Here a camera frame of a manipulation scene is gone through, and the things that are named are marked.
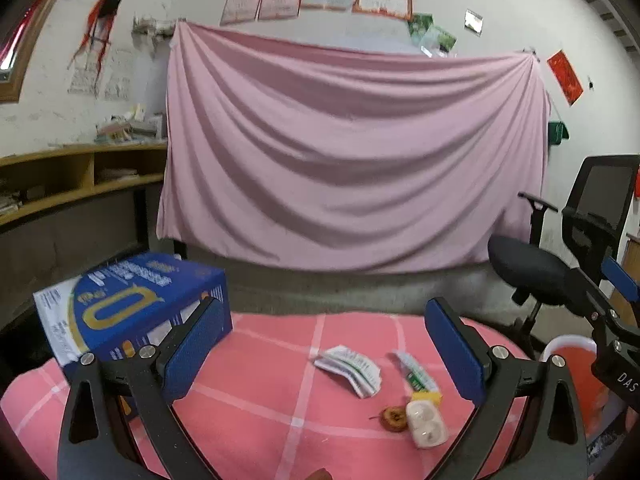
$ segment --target wooden shelf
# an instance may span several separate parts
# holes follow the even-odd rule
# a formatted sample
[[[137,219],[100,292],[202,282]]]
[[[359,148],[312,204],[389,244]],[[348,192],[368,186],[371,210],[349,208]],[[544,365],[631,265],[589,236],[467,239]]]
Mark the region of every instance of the wooden shelf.
[[[104,193],[147,186],[164,179],[166,144],[101,146],[82,144],[58,150],[0,158],[0,179],[11,190],[45,186],[46,195],[25,203],[18,211],[0,216],[3,226],[22,223],[60,206],[71,206]],[[134,168],[139,175],[96,184],[103,168]]]

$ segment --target black seat cushion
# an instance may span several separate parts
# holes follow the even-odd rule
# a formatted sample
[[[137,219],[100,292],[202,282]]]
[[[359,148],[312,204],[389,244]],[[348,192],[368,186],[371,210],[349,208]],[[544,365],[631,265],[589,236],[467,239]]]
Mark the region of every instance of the black seat cushion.
[[[569,267],[555,254],[509,238],[489,238],[489,261],[495,272],[509,285],[527,290],[548,305],[566,304],[564,276]]]

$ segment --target gold letter on box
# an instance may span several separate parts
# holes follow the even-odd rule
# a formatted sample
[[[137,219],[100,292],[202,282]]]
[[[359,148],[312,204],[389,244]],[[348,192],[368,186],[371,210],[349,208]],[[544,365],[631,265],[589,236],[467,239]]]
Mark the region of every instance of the gold letter on box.
[[[96,319],[95,315],[102,309],[128,296],[132,296],[133,294],[139,294],[142,298],[136,303],[129,305],[127,308],[116,312],[116,314],[113,314],[106,319]],[[118,294],[114,294],[110,298],[105,298],[104,300],[98,301],[98,303],[90,306],[84,311],[84,314],[82,314],[82,320],[84,320],[86,325],[93,330],[104,330],[117,325],[122,320],[127,319],[129,316],[133,316],[136,312],[148,307],[156,301],[164,300],[162,298],[158,298],[155,292],[146,288],[146,286],[132,285],[129,288],[121,290]]]

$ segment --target green bag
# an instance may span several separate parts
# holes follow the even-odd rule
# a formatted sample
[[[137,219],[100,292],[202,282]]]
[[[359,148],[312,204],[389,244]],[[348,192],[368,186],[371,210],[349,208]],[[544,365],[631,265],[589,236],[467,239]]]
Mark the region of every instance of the green bag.
[[[562,121],[549,123],[549,145],[559,146],[563,139],[569,138],[569,130],[566,129],[566,124]]]

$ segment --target blue gripper pad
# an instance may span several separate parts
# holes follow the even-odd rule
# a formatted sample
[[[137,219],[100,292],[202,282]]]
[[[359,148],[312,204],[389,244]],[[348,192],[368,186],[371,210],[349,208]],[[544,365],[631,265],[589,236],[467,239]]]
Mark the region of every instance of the blue gripper pad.
[[[629,276],[611,256],[607,256],[602,261],[600,270],[625,300],[629,303],[635,303],[640,300],[640,290],[638,290],[636,280]]]
[[[482,366],[437,300],[424,307],[424,325],[460,396],[476,406],[482,404],[486,397]]]
[[[202,304],[191,317],[197,316],[201,307]],[[231,328],[228,310],[219,301],[211,301],[164,366],[162,396],[167,403],[188,393],[210,350]]]

